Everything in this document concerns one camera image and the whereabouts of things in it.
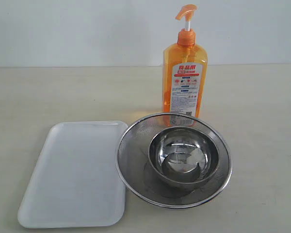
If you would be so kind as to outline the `orange pump soap bottle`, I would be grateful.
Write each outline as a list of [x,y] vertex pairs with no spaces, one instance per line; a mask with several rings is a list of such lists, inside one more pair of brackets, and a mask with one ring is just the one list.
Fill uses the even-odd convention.
[[207,52],[196,44],[196,34],[191,19],[197,6],[188,4],[181,8],[177,20],[185,18],[185,26],[178,33],[176,43],[163,52],[162,111],[199,117],[205,77]]

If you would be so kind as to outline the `stainless steel bowl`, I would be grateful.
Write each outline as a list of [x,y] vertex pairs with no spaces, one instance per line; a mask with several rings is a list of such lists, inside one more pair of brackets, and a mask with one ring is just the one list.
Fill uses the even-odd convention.
[[171,187],[194,190],[214,177],[220,153],[204,133],[191,127],[174,126],[157,133],[148,149],[154,174]]

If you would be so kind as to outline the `steel mesh strainer basket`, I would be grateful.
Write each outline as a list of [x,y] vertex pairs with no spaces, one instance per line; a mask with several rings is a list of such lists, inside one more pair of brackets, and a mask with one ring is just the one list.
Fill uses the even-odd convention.
[[[202,187],[194,190],[171,187],[162,182],[150,166],[148,149],[152,138],[174,126],[191,127],[204,133],[219,150],[219,168]],[[210,201],[227,186],[232,159],[226,141],[206,122],[184,114],[157,113],[137,120],[122,134],[116,152],[116,168],[125,186],[139,198],[164,208],[185,209]]]

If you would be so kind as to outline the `white rectangular plastic tray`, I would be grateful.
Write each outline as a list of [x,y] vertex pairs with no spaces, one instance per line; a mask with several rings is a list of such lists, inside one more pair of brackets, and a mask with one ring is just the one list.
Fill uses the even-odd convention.
[[45,140],[18,210],[24,228],[105,227],[125,209],[116,166],[122,121],[62,122]]

